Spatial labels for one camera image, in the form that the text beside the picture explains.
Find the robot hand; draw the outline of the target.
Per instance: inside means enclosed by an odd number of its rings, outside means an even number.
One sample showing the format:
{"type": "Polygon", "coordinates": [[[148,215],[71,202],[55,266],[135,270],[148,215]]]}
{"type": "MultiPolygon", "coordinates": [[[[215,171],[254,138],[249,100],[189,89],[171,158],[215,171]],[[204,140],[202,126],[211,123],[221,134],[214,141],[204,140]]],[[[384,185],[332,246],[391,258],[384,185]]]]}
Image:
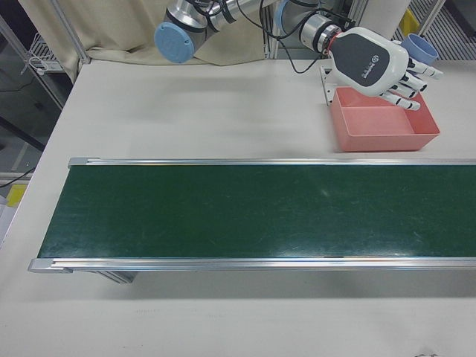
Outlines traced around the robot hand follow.
{"type": "Polygon", "coordinates": [[[414,98],[428,86],[418,76],[443,76],[437,68],[411,57],[399,43],[362,27],[337,33],[327,50],[335,76],[343,84],[411,111],[419,110],[414,98]]]}

